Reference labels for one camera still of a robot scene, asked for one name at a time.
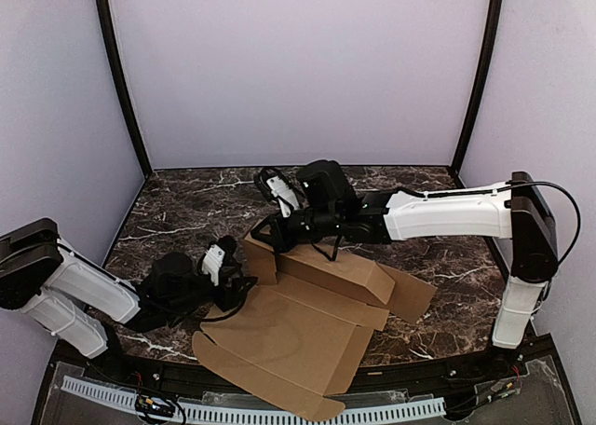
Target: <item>ventilation grille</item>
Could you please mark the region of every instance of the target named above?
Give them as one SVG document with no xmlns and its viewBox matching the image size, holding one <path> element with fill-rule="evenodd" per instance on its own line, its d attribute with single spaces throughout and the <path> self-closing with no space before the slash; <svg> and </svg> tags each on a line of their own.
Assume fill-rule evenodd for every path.
<svg viewBox="0 0 596 425">
<path fill-rule="evenodd" d="M 134 409 L 136 393 L 129 389 L 114 389 L 96 384 L 88 379 L 64 376 L 61 389 L 96 404 L 103 404 L 125 413 L 137 414 Z M 435 418 L 445 415 L 442 398 L 392 404 L 371 408 L 347 409 L 337 418 L 324 422 L 311 422 L 285 411 L 262 411 L 257 409 L 235 409 L 205 406 L 179 402 L 186 413 L 189 424 L 241 424 L 241 425 L 389 425 L 421 418 Z M 172 422 L 182 422 L 182 414 L 176 411 Z"/>
</svg>

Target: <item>marble table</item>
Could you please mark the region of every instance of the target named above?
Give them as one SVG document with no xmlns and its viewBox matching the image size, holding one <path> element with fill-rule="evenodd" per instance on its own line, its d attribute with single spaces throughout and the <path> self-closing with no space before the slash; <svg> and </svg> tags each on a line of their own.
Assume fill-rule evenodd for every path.
<svg viewBox="0 0 596 425">
<path fill-rule="evenodd" d="M 252 182 L 258 169 L 156 171 L 137 199 L 115 244 L 107 269 L 138 281 L 153 260 L 182 251 L 197 260 L 207 244 L 225 234 L 240 239 L 275 206 L 264 202 Z M 287 168 L 288 174 L 295 169 Z M 346 167 L 359 192 L 406 185 L 413 189 L 454 188 L 442 167 Z M 409 363 L 460 355 L 486 346 L 504 283 L 482 238 L 436 237 L 392 245 L 345 244 L 342 249 L 407 271 L 438 288 L 428 312 L 416 324 L 392 315 L 375 332 L 361 366 Z M 244 260 L 241 251 L 237 257 Z M 206 309 L 198 311 L 204 314 Z M 93 309 L 90 313 L 109 319 Z M 141 335 L 113 324 L 130 355 L 194 363 L 191 336 L 196 322 Z"/>
</svg>

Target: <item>brown cardboard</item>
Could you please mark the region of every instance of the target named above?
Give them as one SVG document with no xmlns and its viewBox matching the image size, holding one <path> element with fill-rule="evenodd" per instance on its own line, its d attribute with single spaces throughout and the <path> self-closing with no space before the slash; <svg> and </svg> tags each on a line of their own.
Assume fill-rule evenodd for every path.
<svg viewBox="0 0 596 425">
<path fill-rule="evenodd" d="M 308 420 L 328 420 L 344 410 L 325 396 L 347 391 L 388 311 L 415 322 L 436 291 L 350 253 L 340 251 L 329 262 L 300 245 L 274 255 L 250 236 L 243 246 L 259 285 L 237 315 L 203 322 L 193 352 L 212 372 Z M 217 308 L 209 314 L 221 315 Z"/>
<path fill-rule="evenodd" d="M 213 308 L 210 316 L 222 313 Z M 314 421 L 344 409 L 324 395 L 347 391 L 373 329 L 388 310 L 330 293 L 292 276 L 254 287 L 244 308 L 203 323 L 193 352 L 209 370 L 267 402 Z"/>
</svg>

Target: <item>black pole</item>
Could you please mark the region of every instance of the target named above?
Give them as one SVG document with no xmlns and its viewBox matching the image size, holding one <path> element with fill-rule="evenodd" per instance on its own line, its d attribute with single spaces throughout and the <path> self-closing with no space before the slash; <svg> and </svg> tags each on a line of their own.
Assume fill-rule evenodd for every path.
<svg viewBox="0 0 596 425">
<path fill-rule="evenodd" d="M 451 164 L 451 170 L 458 174 L 462 169 L 464 158 L 466 157 L 467 147 L 472 137 L 478 110 L 481 106 L 482 94 L 484 93 L 484 85 L 486 84 L 486 77 L 491 66 L 491 58 L 493 57 L 494 40 L 496 39 L 496 29 L 499 24 L 499 15 L 501 14 L 501 3 L 503 0 L 491 0 L 488 6 L 488 15 L 486 17 L 486 26 L 484 27 L 484 38 L 482 39 L 481 55 L 478 60 L 478 68 L 476 69 L 476 77 L 474 78 L 474 86 L 467 105 L 466 118 L 464 119 L 464 126 L 459 136 L 459 142 L 455 149 L 454 160 Z"/>
<path fill-rule="evenodd" d="M 112 79 L 114 80 L 115 91 L 118 95 L 118 100 L 120 101 L 120 108 L 122 109 L 122 114 L 124 115 L 127 129 L 129 130 L 130 140 L 132 141 L 132 146 L 137 154 L 142 173 L 145 178 L 148 178 L 151 173 L 153 173 L 153 169 L 151 168 L 151 163 L 147 156 L 147 150 L 142 142 L 137 118 L 134 116 L 134 110 L 132 109 L 129 88 L 127 87 L 127 82 L 124 77 L 122 62 L 120 61 L 118 46 L 115 41 L 110 3 L 109 0 L 95 0 L 95 2 L 97 4 L 97 13 L 100 17 L 100 25 L 102 27 L 103 44 L 105 45 L 105 52 L 108 56 L 110 69 L 112 70 Z"/>
</svg>

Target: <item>white wall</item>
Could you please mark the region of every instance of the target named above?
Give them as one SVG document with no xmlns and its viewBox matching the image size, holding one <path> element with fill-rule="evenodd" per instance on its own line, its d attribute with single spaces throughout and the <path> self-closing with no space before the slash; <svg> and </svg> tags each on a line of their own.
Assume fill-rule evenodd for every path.
<svg viewBox="0 0 596 425">
<path fill-rule="evenodd" d="M 41 216 L 101 262 L 142 174 L 94 0 L 0 0 L 0 236 Z M 29 423 L 54 340 L 0 310 L 0 423 Z"/>
<path fill-rule="evenodd" d="M 575 195 L 583 233 L 536 326 L 553 334 L 587 424 L 596 423 L 595 101 L 596 0 L 504 0 L 463 180 L 486 184 L 527 170 Z M 576 227 L 573 210 L 565 198 L 542 192 L 563 250 Z"/>
<path fill-rule="evenodd" d="M 111 0 L 156 168 L 451 162 L 488 0 Z"/>
</svg>

